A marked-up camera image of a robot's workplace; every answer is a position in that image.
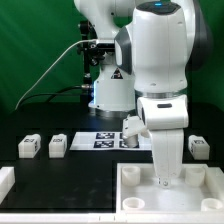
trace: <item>table surface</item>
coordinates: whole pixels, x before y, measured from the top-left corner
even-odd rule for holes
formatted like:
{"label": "table surface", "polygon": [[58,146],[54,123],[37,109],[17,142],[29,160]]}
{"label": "table surface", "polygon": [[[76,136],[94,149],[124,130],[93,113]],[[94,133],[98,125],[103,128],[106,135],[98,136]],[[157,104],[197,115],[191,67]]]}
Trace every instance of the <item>table surface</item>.
{"label": "table surface", "polygon": [[[184,163],[224,168],[224,112],[211,104],[189,106]],[[53,135],[66,134],[68,149],[77,131],[121,131],[122,120],[93,116],[78,103],[34,103],[13,112],[0,124],[0,167],[15,167],[16,184],[0,212],[92,213],[115,212],[117,163],[152,163],[151,152],[70,151],[50,159]],[[34,159],[18,158],[18,143],[40,134],[41,149]],[[194,161],[187,149],[189,135],[203,136],[211,146],[209,161]]]}

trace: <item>small white block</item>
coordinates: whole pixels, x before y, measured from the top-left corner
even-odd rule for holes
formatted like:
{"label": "small white block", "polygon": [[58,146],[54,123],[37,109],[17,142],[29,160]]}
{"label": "small white block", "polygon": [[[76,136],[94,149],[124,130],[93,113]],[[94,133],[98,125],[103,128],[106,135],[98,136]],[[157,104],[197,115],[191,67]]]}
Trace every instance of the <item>small white block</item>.
{"label": "small white block", "polygon": [[15,183],[14,167],[3,167],[0,170],[0,204]]}
{"label": "small white block", "polygon": [[191,135],[188,140],[188,149],[195,160],[209,160],[210,146],[203,137]]}
{"label": "small white block", "polygon": [[19,158],[34,158],[41,147],[41,137],[38,134],[27,135],[19,143]]}
{"label": "small white block", "polygon": [[63,158],[67,149],[67,136],[64,134],[54,135],[49,143],[49,157]]}

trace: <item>white tray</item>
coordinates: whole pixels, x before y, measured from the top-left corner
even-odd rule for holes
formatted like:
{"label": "white tray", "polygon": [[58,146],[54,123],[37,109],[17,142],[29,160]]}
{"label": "white tray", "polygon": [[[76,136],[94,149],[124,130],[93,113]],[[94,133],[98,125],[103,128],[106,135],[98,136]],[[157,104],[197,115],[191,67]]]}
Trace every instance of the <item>white tray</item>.
{"label": "white tray", "polygon": [[[140,184],[134,187],[122,184],[122,167],[138,166],[141,168]],[[205,184],[201,187],[190,187],[185,183],[186,168],[205,169]],[[124,213],[122,202],[126,198],[136,197],[145,202],[145,207],[137,211],[147,212],[194,212],[201,210],[201,202],[206,198],[224,201],[224,174],[219,168],[208,168],[207,165],[183,165],[178,179],[172,179],[171,187],[163,189],[155,176],[153,164],[118,164],[117,167],[117,201],[116,212]]]}

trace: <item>white box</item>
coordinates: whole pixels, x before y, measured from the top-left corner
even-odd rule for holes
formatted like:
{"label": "white box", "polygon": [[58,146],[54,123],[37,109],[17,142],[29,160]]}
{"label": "white box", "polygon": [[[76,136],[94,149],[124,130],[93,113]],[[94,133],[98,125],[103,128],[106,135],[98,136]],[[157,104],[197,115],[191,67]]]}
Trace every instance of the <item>white box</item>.
{"label": "white box", "polygon": [[41,148],[41,137],[38,134],[27,135],[18,145],[19,158],[34,158]]}
{"label": "white box", "polygon": [[63,158],[67,149],[67,136],[64,134],[54,135],[49,143],[49,157]]}
{"label": "white box", "polygon": [[191,135],[188,141],[188,149],[195,160],[209,160],[210,146],[203,137]]}

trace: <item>green screen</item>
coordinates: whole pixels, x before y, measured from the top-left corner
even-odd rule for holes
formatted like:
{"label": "green screen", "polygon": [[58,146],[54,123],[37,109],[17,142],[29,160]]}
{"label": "green screen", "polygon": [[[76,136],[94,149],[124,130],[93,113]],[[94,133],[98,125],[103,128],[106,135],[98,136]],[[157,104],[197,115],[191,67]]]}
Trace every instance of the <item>green screen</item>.
{"label": "green screen", "polygon": [[[208,102],[224,109],[224,1],[201,0],[200,3],[213,33],[214,51],[200,71],[187,74],[189,94],[193,102]],[[14,110],[20,97],[64,50],[81,39],[78,23],[83,19],[73,0],[0,1],[0,120]],[[97,69],[92,73],[96,77]],[[74,49],[31,95],[79,85],[82,76],[82,56]],[[29,102],[44,100],[37,98]]]}

